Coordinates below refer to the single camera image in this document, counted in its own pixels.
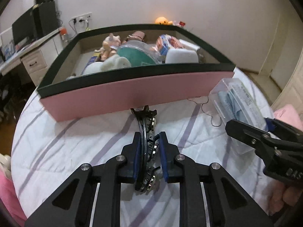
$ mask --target round table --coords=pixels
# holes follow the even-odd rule
[[[273,112],[260,90],[239,69],[239,78],[256,100],[264,117]],[[165,131],[170,143],[198,163],[220,163],[266,211],[271,179],[262,173],[263,162],[253,151],[238,155],[208,97],[151,106],[157,109],[155,133]],[[82,163],[105,163],[121,153],[139,131],[130,110],[57,123],[34,92],[18,121],[12,146],[12,178],[20,204],[30,216]],[[166,184],[138,195],[133,185],[122,184],[121,226],[178,226],[179,185]]]

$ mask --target power outlet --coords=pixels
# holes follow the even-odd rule
[[[81,14],[78,16],[74,16],[71,18],[71,20],[76,19],[77,22],[79,22],[80,18],[84,19],[84,20],[87,20],[87,19],[90,20],[90,19],[92,19],[92,13],[85,13],[85,14]]]

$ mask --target dark green box rim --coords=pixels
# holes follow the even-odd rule
[[[59,83],[52,84],[58,71],[60,70],[65,59],[75,47],[79,40],[93,37],[100,34],[115,33],[121,31],[136,31],[136,30],[166,30],[166,31],[177,31],[188,39],[192,40],[198,46],[203,48],[220,63],[178,63],[178,64],[161,64],[154,66],[138,66],[131,68],[115,69],[106,72],[97,72],[89,74],[85,77],[76,77],[69,80],[64,80]],[[132,25],[121,25],[111,26],[105,28],[99,28],[83,33],[79,33],[63,51],[54,60],[51,67],[45,74],[42,82],[37,88],[37,92],[41,98],[53,96],[56,94],[64,93],[67,91],[94,86],[98,84],[122,81],[127,79],[158,76],[165,74],[175,73],[189,73],[189,72],[213,72],[213,71],[233,71],[235,68],[234,63],[231,62],[226,56],[216,50],[214,47],[209,45],[194,34],[186,31],[183,28],[177,26],[166,26],[156,24],[132,24]]]

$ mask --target transparent plastic container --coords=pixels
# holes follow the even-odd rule
[[[266,122],[255,101],[237,78],[222,79],[209,93],[209,98],[217,109],[224,125],[236,119],[266,131]],[[238,154],[245,154],[253,148],[233,139],[233,147]]]

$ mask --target drawer handle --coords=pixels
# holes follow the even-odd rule
[[[35,64],[37,64],[37,61],[35,61],[35,63],[34,63],[34,64],[30,64],[29,66],[33,66],[33,65],[35,65]]]

